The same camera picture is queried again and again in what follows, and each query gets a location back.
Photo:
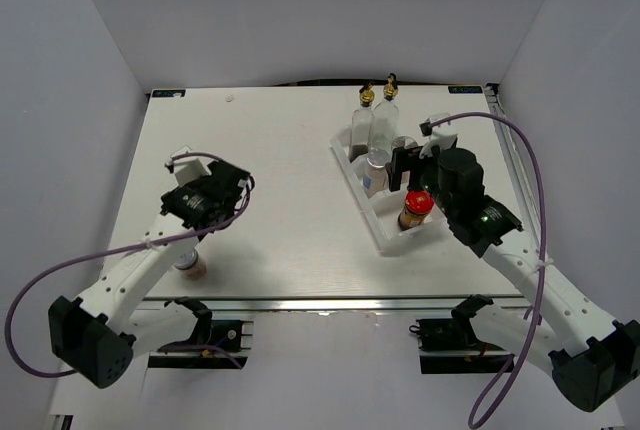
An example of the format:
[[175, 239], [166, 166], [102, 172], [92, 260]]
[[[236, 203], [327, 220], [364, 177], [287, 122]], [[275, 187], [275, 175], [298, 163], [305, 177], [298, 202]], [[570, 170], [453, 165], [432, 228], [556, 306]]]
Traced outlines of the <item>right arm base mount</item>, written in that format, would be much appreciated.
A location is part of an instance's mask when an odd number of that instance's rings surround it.
[[503, 366], [511, 372], [512, 357], [495, 344], [480, 340], [471, 319], [494, 301], [472, 295], [451, 310], [446, 318], [418, 319], [409, 327], [417, 338], [423, 375], [496, 374]]

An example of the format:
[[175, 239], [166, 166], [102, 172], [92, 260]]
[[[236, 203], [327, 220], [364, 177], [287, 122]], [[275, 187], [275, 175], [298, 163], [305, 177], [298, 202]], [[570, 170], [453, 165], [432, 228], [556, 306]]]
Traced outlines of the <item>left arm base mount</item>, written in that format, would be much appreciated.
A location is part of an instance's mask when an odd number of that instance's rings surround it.
[[187, 309], [196, 323], [188, 339], [171, 342], [148, 358], [151, 369], [241, 370], [248, 360], [252, 323], [215, 319], [203, 302], [190, 297], [167, 301]]

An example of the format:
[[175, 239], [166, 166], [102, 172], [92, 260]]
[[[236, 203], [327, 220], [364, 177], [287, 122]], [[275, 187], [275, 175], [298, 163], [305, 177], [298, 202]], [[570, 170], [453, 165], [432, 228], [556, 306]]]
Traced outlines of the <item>small jar labelled lid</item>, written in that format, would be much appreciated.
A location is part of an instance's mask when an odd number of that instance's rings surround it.
[[206, 263], [196, 249], [181, 255], [173, 267], [179, 275], [189, 280], [197, 280], [207, 274]]

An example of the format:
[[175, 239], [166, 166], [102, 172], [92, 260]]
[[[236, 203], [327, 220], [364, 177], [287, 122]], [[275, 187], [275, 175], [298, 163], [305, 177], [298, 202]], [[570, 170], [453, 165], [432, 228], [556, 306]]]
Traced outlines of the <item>clear glass cruet bottle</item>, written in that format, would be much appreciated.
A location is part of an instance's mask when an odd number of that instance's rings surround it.
[[397, 76], [390, 73], [383, 88], [383, 99], [373, 110], [369, 135], [370, 149], [391, 149], [399, 118], [399, 108], [395, 102], [398, 90]]

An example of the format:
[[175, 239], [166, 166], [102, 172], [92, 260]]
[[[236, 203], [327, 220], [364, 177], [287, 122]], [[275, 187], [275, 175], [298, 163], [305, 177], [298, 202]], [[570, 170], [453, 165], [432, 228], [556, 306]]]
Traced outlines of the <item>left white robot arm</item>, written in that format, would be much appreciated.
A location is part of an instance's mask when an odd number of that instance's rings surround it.
[[143, 354], [199, 349], [210, 340], [212, 313], [191, 297], [170, 299], [149, 316], [135, 310], [181, 258], [241, 215], [255, 180], [226, 161], [179, 172], [176, 179], [143, 241], [122, 251], [74, 300], [60, 297], [48, 310], [53, 353], [99, 389], [114, 384]]

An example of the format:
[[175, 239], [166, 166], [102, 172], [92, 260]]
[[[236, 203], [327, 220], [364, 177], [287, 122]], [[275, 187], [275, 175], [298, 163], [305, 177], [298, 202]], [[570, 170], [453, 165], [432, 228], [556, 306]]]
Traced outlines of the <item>glass cruet dark powder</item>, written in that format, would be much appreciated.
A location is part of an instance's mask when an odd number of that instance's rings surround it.
[[375, 99], [373, 86], [372, 82], [368, 82], [359, 90], [359, 107], [353, 112], [351, 120], [350, 162], [368, 153], [369, 132], [373, 119], [371, 105]]

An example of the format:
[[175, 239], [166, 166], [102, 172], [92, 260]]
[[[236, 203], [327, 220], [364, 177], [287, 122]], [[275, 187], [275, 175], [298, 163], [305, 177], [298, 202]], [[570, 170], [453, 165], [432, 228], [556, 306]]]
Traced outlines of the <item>silver lid white canister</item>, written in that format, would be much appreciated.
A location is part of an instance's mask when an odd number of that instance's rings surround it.
[[417, 146], [417, 142], [409, 136], [397, 136], [392, 141], [392, 148], [414, 148]]

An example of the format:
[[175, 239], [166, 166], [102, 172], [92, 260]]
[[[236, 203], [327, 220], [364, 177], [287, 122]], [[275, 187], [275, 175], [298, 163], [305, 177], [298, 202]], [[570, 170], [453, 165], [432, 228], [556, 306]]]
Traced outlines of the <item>red lid sauce jar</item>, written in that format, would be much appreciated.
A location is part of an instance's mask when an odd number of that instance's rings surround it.
[[434, 206], [432, 197], [426, 191], [409, 191], [397, 219], [399, 228], [406, 231], [422, 225]]

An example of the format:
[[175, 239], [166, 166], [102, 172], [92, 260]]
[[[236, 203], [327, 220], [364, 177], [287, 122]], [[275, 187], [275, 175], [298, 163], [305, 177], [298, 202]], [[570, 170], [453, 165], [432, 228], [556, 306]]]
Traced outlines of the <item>silver shaker blue label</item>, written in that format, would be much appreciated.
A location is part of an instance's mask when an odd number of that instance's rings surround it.
[[386, 188], [386, 165], [390, 160], [391, 157], [389, 153], [383, 149], [371, 149], [366, 155], [363, 187], [368, 198], [371, 198]]

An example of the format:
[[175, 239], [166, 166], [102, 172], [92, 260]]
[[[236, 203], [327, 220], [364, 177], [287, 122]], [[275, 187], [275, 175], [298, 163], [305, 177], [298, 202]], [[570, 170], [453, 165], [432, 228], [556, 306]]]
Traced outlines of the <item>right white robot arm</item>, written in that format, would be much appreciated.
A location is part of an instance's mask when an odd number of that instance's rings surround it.
[[532, 235], [504, 204], [489, 196], [484, 170], [469, 150], [423, 157], [418, 147], [396, 149], [387, 166], [389, 188], [409, 177], [444, 214], [454, 237], [509, 280], [548, 330], [537, 331], [528, 361], [549, 374], [575, 407], [593, 412], [639, 376], [639, 323], [623, 323], [537, 255]]

